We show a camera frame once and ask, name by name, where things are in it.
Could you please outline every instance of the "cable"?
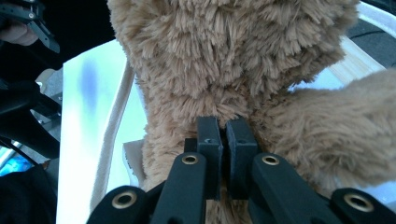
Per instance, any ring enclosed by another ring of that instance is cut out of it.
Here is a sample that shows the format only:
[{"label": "cable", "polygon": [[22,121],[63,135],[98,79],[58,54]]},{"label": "cable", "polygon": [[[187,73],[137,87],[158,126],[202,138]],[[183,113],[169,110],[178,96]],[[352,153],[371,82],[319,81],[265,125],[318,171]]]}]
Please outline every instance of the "cable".
[{"label": "cable", "polygon": [[362,37],[362,36],[365,36],[365,35],[384,34],[384,33],[385,33],[385,31],[383,31],[383,30],[371,31],[371,32],[366,32],[366,33],[359,34],[359,35],[353,35],[349,39],[354,39],[354,38]]},{"label": "cable", "polygon": [[3,141],[3,139],[1,139],[1,138],[0,138],[0,144],[2,144],[3,146],[9,147],[9,148],[13,149],[14,151],[18,152],[26,160],[28,160],[30,163],[32,163],[33,166],[38,165],[37,162],[35,162],[32,158],[30,158],[28,155],[26,155],[24,152],[22,152],[22,150],[20,150],[19,148],[15,147],[13,144],[9,144],[8,142]]}]

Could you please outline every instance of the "table surface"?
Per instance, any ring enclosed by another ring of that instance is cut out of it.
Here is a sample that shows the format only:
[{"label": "table surface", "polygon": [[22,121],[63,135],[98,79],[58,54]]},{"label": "table surface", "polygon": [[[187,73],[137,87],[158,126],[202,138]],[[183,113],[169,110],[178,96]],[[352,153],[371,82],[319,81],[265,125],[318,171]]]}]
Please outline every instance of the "table surface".
[{"label": "table surface", "polygon": [[[104,131],[120,86],[126,57],[117,41],[64,64],[57,223],[86,223]],[[122,144],[142,139],[146,115],[133,85],[118,130],[107,191],[129,185]]]}]

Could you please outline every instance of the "white surface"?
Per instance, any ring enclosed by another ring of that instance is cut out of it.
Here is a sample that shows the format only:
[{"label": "white surface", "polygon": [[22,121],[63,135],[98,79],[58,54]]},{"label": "white surface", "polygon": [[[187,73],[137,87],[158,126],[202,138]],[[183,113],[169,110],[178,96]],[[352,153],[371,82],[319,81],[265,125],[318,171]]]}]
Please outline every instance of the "white surface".
[{"label": "white surface", "polygon": [[[99,150],[125,64],[120,44],[111,41],[64,65],[58,224],[86,223],[89,217]],[[137,100],[130,97],[125,109],[114,146],[108,190],[129,184],[121,160],[122,143],[144,134],[146,119],[135,88],[131,95]]]},{"label": "white surface", "polygon": [[377,26],[396,38],[396,17],[377,7],[361,2],[358,4],[359,17]]}]

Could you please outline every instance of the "plush toy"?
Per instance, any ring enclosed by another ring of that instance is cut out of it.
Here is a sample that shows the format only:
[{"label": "plush toy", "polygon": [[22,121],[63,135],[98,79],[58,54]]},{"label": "plush toy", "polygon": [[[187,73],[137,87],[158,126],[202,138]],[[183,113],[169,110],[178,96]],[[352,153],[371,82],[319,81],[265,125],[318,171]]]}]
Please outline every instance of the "plush toy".
[{"label": "plush toy", "polygon": [[[242,116],[261,148],[317,192],[396,178],[396,72],[338,91],[288,87],[343,57],[357,0],[109,0],[111,22],[144,93],[144,189],[164,181],[196,120]],[[248,222],[222,197],[206,221]]]}]

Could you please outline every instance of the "black object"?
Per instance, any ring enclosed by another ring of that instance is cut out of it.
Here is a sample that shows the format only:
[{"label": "black object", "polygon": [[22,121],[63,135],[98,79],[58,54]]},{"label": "black object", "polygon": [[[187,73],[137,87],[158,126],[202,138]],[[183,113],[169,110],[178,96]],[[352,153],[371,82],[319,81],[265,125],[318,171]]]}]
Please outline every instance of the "black object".
[{"label": "black object", "polygon": [[[200,136],[221,136],[213,133],[217,127],[214,118],[198,119],[198,145]],[[253,223],[396,223],[393,212],[360,190],[339,189],[330,200],[317,195],[285,159],[258,152],[243,119],[229,121],[226,127],[230,145],[224,148],[230,152],[222,155],[228,154],[230,160],[229,196],[248,200]],[[211,142],[216,145],[211,149],[214,153],[205,158],[192,152],[194,141],[186,139],[185,153],[175,159],[164,183],[147,193],[129,186],[113,189],[93,210],[88,223],[204,223],[205,196],[214,196],[219,183],[209,183],[210,173],[218,174],[217,167],[226,167],[218,164],[226,159],[214,158],[221,155],[218,140]],[[209,186],[211,194],[205,192]]]},{"label": "black object", "polygon": [[57,199],[41,165],[0,177],[0,223],[54,224]]},{"label": "black object", "polygon": [[20,21],[28,25],[47,48],[59,53],[59,44],[42,18],[43,10],[44,5],[38,0],[0,0],[0,29],[5,28],[9,20]]},{"label": "black object", "polygon": [[59,119],[62,107],[40,93],[33,81],[15,82],[0,89],[0,137],[18,141],[49,159],[59,158],[59,141],[41,126],[31,109],[49,119]]}]

